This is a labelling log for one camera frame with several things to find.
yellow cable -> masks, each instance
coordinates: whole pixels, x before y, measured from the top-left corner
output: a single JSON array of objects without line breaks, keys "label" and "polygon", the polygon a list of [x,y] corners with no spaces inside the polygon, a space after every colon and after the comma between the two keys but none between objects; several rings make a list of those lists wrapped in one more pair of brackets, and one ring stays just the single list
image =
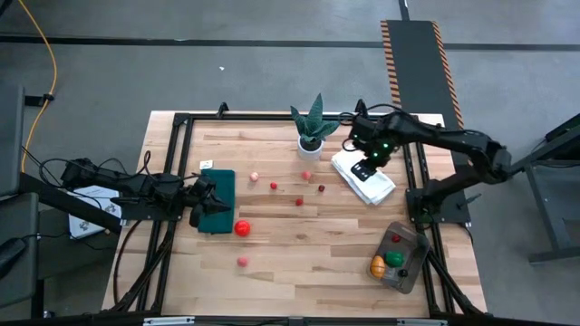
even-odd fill
[{"label": "yellow cable", "polygon": [[[26,14],[28,14],[28,17],[30,18],[30,20],[34,24],[34,27],[36,27],[36,30],[38,31],[38,33],[40,34],[40,36],[43,38],[44,44],[46,44],[46,48],[48,49],[48,53],[51,55],[51,59],[53,59],[53,72],[54,72],[54,74],[53,74],[53,85],[51,86],[51,89],[48,92],[50,95],[53,95],[54,86],[56,85],[56,78],[58,76],[58,69],[56,67],[56,60],[54,59],[53,49],[51,48],[51,45],[46,40],[46,37],[44,36],[43,30],[40,28],[40,26],[38,25],[38,23],[34,19],[33,15],[30,13],[30,11],[28,10],[28,8],[24,4],[23,0],[18,0],[18,2],[22,6],[22,8],[26,11]],[[22,172],[24,172],[24,163],[26,162],[26,157],[27,157],[26,151],[28,150],[28,146],[30,145],[30,141],[33,138],[34,130],[36,129],[36,124],[38,123],[38,120],[40,119],[40,117],[43,115],[44,111],[48,107],[49,102],[50,101],[48,101],[48,100],[44,100],[43,107],[40,109],[40,111],[36,115],[36,119],[34,119],[33,126],[30,128],[30,132],[28,133],[28,139],[26,140],[26,145],[24,146],[24,148],[26,150],[24,151],[24,154],[22,156],[22,163],[21,163],[21,170],[22,170]]]}]

teal book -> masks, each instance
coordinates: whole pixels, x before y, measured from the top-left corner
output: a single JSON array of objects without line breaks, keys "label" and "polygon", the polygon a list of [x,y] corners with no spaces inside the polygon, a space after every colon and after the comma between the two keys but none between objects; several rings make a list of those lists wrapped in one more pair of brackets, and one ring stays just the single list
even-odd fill
[{"label": "teal book", "polygon": [[236,213],[236,173],[233,170],[203,169],[201,174],[216,181],[216,196],[232,207],[227,212],[204,215],[199,219],[198,231],[212,234],[232,233]]}]

white paper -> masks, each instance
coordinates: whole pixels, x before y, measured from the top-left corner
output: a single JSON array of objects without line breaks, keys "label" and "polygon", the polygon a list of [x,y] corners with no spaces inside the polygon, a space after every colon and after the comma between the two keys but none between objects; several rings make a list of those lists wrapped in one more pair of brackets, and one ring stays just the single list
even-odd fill
[{"label": "white paper", "polygon": [[213,160],[207,160],[207,161],[201,161],[201,162],[199,162],[199,169],[213,168],[213,167],[214,167],[214,161]]},{"label": "white paper", "polygon": [[[94,199],[91,199],[91,198],[79,196],[78,194],[75,194],[72,192],[68,193],[69,195],[77,197],[77,198],[81,199],[83,202],[90,204],[92,206],[95,206],[95,207],[99,207],[97,205],[97,203],[95,202],[95,200],[98,201],[99,204],[101,204],[102,210],[104,210],[105,212],[108,212],[109,214],[117,216],[120,219],[120,224],[126,225],[127,221],[121,219],[121,207],[112,203],[108,199],[108,198],[118,197],[119,196],[118,191],[111,190],[111,189],[104,188],[104,187],[90,186],[90,187],[75,189],[74,192],[78,193],[78,194],[83,194],[83,195],[86,195],[89,197],[96,197]],[[72,236],[74,236],[76,238],[83,238],[83,237],[88,236],[88,235],[94,235],[102,230],[104,230],[104,227],[83,221],[80,218],[69,214],[69,232],[71,233]]]},{"label": "white paper", "polygon": [[395,184],[381,171],[377,171],[366,181],[361,181],[351,172],[351,168],[363,158],[361,151],[342,150],[333,156],[331,162],[362,201],[379,205],[393,191]]}]

potted plant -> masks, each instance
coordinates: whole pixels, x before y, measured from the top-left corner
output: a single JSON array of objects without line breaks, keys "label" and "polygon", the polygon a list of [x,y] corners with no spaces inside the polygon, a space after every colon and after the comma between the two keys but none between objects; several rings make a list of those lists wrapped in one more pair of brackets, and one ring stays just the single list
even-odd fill
[{"label": "potted plant", "polygon": [[318,94],[306,117],[291,106],[292,119],[298,128],[298,155],[302,159],[317,160],[323,153],[326,136],[332,134],[338,126],[338,121],[323,120],[323,97]]}]

red ball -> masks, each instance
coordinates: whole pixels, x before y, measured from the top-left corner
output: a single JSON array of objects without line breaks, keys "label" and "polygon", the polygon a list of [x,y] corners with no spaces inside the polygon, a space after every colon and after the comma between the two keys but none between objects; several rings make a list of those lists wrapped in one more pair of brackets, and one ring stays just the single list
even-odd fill
[{"label": "red ball", "polygon": [[244,220],[237,221],[236,225],[234,226],[234,230],[236,231],[236,235],[239,235],[239,236],[249,235],[250,234],[250,224]]},{"label": "red ball", "polygon": [[245,258],[245,257],[237,258],[237,265],[240,267],[246,267],[247,266],[247,258]]}]

